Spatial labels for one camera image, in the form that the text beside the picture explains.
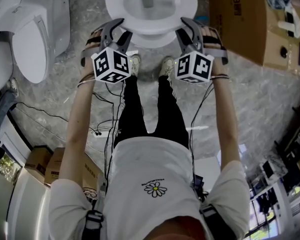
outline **toilet bowl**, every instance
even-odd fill
[[[69,0],[2,0],[0,31],[14,33],[16,64],[30,82],[40,83],[70,43]]]
[[[133,32],[131,41],[140,47],[158,48],[171,43],[181,17],[193,18],[198,0],[105,0],[112,19],[124,18],[120,27]]]

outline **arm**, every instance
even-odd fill
[[[221,61],[216,61],[213,66],[215,75],[224,74],[225,67]],[[238,122],[231,95],[228,79],[213,80],[216,124],[221,148],[221,170],[231,161],[240,161],[238,151]]]
[[[87,63],[81,78],[93,71],[92,62]],[[79,86],[72,105],[67,127],[65,151],[59,179],[74,181],[82,187],[83,161],[89,132],[92,93],[95,82]]]

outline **sneaker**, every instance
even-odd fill
[[[11,89],[14,91],[15,93],[15,97],[19,97],[19,88],[18,88],[18,83],[17,80],[15,78],[13,78],[11,80]]]
[[[131,69],[131,75],[138,77],[138,72],[141,64],[141,57],[138,54],[134,54],[131,56],[132,60],[132,69]]]
[[[6,82],[5,86],[8,88],[8,89],[11,89],[11,81],[8,80],[8,82]]]
[[[169,77],[175,68],[175,60],[172,57],[165,57],[162,61],[159,77]]]

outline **leg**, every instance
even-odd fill
[[[189,148],[189,135],[182,113],[174,97],[169,75],[174,68],[174,61],[168,57],[163,61],[159,76],[158,124],[154,137],[177,142]]]
[[[15,79],[13,79],[11,84],[12,89],[7,90],[0,97],[0,126],[3,122],[6,114],[8,113],[11,106],[15,103],[16,98],[19,95],[18,85]]]
[[[134,71],[137,62],[136,58],[138,59],[137,68],[139,69],[140,57],[133,56],[132,76],[125,80],[123,93],[124,109],[119,119],[118,134],[115,137],[114,146],[126,139],[148,135],[138,94],[138,71]]]

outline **sleeve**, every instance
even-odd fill
[[[81,187],[72,180],[58,179],[51,184],[48,224],[53,240],[81,239],[86,214],[92,209]]]
[[[241,162],[231,161],[223,168],[204,205],[213,205],[237,238],[244,238],[250,222],[250,193]]]

